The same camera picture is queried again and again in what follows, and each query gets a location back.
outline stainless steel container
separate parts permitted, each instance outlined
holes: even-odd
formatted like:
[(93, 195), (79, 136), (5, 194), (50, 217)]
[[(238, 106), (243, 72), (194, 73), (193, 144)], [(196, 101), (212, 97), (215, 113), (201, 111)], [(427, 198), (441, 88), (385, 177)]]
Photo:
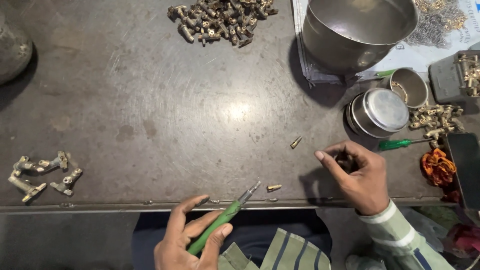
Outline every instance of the stainless steel container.
[(409, 69), (399, 68), (378, 84), (381, 88), (394, 91), (409, 108), (420, 108), (428, 99), (428, 86), (420, 74)]
[(356, 96), (347, 106), (347, 121), (359, 135), (386, 138), (408, 123), (408, 108), (389, 89), (373, 88)]
[(32, 52), (32, 40), (21, 28), (19, 14), (0, 1), (0, 85), (25, 69)]
[(302, 36), (321, 68), (355, 74), (382, 60), (418, 21), (412, 0), (311, 0)]

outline dark trousers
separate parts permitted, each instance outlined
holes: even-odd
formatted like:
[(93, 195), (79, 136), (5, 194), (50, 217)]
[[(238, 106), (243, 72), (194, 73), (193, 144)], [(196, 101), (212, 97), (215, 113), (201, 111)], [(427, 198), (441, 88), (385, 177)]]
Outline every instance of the dark trousers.
[[(190, 212), (187, 222), (206, 212)], [(132, 236), (132, 260), (135, 270), (154, 270), (153, 250), (162, 241), (169, 212), (142, 213)], [(233, 242), (258, 267), (267, 253), (277, 228), (305, 238), (329, 258), (332, 238), (323, 221), (313, 209), (242, 210), (231, 221), (232, 233), (225, 239), (220, 253)]]

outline steel lid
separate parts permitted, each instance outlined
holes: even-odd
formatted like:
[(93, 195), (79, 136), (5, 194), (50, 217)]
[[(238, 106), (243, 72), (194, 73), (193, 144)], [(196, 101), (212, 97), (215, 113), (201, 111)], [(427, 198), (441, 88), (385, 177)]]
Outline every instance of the steel lid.
[(391, 90), (368, 90), (363, 97), (363, 105), (369, 118), (387, 131), (397, 132), (408, 123), (407, 105)]

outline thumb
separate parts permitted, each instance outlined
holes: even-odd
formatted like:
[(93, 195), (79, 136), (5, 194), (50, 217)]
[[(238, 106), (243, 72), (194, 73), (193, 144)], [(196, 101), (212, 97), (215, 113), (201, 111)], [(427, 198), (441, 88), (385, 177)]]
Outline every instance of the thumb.
[(233, 226), (230, 223), (223, 224), (216, 228), (210, 236), (208, 236), (205, 248), (200, 257), (199, 269), (218, 269), (218, 255), (220, 247), (223, 245), (225, 237), (232, 232)]
[(329, 154), (322, 151), (316, 151), (315, 157), (320, 161), (320, 163), (324, 166), (324, 168), (327, 168), (327, 170), (330, 171), (330, 173), (335, 178), (335, 180), (340, 184), (343, 183), (344, 181), (347, 181), (347, 179), (350, 178), (350, 176), (340, 167), (340, 165), (335, 161), (335, 159), (332, 158), (332, 156), (330, 156)]

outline smartphone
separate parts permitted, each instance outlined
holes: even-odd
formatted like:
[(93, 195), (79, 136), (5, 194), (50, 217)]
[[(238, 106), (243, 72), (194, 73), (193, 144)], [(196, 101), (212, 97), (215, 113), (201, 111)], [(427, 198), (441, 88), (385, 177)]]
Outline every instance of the smartphone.
[(444, 136), (447, 157), (455, 163), (454, 182), (463, 208), (480, 210), (480, 145), (474, 133)]

